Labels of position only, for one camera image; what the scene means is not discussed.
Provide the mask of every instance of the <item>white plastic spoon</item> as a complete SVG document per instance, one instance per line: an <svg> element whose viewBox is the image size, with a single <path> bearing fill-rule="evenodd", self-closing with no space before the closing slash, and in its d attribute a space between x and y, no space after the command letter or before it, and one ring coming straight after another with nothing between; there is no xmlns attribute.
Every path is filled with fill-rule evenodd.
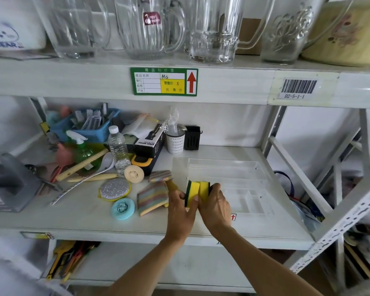
<svg viewBox="0 0 370 296"><path fill-rule="evenodd" d="M56 204L58 202L59 199L61 199L64 195L67 194L67 192L73 190L75 187L77 187L79 184L83 183L84 181L90 179L90 178L93 178L94 176L98 175L98 174L101 174L103 173L104 171L106 170L109 170L111 168L113 168L115 164L115 161L113 159L113 155L111 153L107 153L104 155L103 157L103 160L101 161L101 166L100 168L92 175L90 175L89 177L87 178L84 178L82 181L76 183L75 185L71 186L69 189L67 189L66 191L64 191L62 194L60 194L52 203L51 205L53 206L54 204Z"/></svg>

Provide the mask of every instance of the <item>white utensil holder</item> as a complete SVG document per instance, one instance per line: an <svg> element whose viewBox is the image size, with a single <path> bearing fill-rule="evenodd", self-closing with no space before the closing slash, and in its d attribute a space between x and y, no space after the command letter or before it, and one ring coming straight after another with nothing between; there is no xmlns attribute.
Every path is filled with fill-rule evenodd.
<svg viewBox="0 0 370 296"><path fill-rule="evenodd" d="M184 150L185 131L178 136L171 136L166 134L166 147L170 154L177 155Z"/></svg>

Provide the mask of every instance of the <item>green spray bottle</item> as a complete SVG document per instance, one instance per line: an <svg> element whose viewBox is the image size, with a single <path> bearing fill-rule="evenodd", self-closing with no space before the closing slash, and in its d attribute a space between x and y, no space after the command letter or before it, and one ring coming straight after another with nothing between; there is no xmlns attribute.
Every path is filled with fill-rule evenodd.
<svg viewBox="0 0 370 296"><path fill-rule="evenodd" d="M86 137L71 130L66 131L66 134L77 142L77 149L74 152L75 163L81 163L95 154L95 152L86 145L85 141L88 140ZM99 165L100 161L97 159L86 165L83 169L92 171L99 168Z"/></svg>

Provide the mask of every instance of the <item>water bottle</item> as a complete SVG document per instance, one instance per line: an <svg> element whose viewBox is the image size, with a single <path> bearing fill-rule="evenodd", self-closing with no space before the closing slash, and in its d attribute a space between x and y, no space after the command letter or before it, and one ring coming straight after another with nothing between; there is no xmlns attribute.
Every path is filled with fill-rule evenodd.
<svg viewBox="0 0 370 296"><path fill-rule="evenodd" d="M127 157L127 147L125 143L125 138L116 125L109 127L109 146L110 151L115 158L115 169L118 174L124 174L125 168L131 165L130 160Z"/></svg>

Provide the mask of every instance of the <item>green price label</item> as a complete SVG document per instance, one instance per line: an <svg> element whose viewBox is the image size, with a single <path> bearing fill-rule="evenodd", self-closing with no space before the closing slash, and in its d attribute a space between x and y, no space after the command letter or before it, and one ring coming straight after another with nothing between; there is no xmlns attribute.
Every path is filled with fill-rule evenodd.
<svg viewBox="0 0 370 296"><path fill-rule="evenodd" d="M131 67L135 95L197 96L198 69Z"/></svg>

